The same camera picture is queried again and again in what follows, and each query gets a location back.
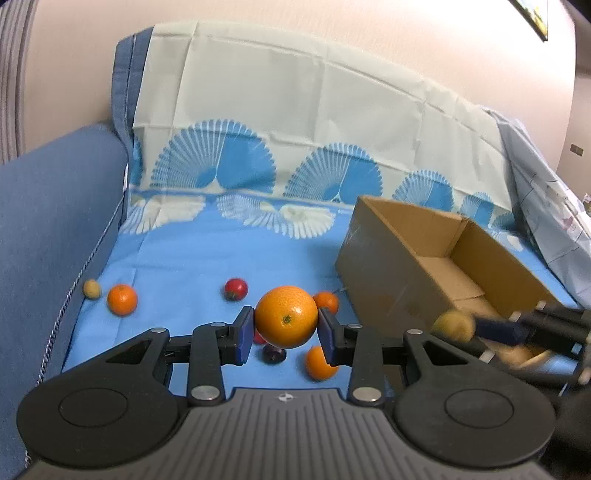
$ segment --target beige wall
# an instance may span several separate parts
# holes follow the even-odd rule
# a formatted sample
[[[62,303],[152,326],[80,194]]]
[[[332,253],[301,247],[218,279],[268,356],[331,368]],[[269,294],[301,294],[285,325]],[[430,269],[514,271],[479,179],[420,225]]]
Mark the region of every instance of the beige wall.
[[[548,0],[543,43],[508,0],[46,0],[25,78],[25,147],[109,116],[116,42],[158,22],[288,28],[397,61],[474,103],[517,117],[555,168],[570,114],[573,22]]]
[[[573,143],[584,150],[582,157],[570,151]],[[574,77],[569,129],[556,172],[580,199],[591,194],[591,73],[577,72]]]

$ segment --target blue fabric edge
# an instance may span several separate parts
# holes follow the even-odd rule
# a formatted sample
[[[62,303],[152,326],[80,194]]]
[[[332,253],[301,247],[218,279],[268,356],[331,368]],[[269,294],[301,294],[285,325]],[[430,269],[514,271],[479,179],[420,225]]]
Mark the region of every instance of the blue fabric edge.
[[[138,104],[139,89],[144,76],[144,66],[154,27],[124,38],[117,44],[113,77],[111,80],[111,114],[118,137],[128,155],[128,165],[134,156],[134,116]],[[119,226],[127,218],[127,190],[129,173],[125,185],[125,199]]]

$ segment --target red apple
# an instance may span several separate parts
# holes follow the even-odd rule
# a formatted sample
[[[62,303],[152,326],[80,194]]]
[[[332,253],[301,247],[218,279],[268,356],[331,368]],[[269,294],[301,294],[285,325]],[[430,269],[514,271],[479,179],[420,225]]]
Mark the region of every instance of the red apple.
[[[223,296],[226,300],[242,300],[248,293],[248,285],[241,278],[231,278],[223,288]]]

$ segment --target cardboard box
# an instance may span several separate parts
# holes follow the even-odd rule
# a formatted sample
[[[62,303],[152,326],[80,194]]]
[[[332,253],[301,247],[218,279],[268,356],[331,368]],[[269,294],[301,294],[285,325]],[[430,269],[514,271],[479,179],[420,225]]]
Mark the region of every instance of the cardboard box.
[[[429,330],[451,308],[509,318],[557,302],[471,220],[373,197],[357,201],[336,268],[361,322],[388,336]]]

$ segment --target logo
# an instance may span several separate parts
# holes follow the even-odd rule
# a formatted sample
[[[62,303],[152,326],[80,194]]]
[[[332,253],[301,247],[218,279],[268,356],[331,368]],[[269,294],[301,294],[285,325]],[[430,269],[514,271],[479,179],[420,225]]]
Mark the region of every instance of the logo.
[[[284,393],[282,393],[281,395],[279,395],[279,396],[277,397],[277,400],[280,400],[280,401],[282,401],[283,403],[287,403],[287,402],[289,402],[289,401],[293,400],[294,398],[295,398],[295,397],[294,397],[294,396],[293,396],[291,393],[284,392]]]

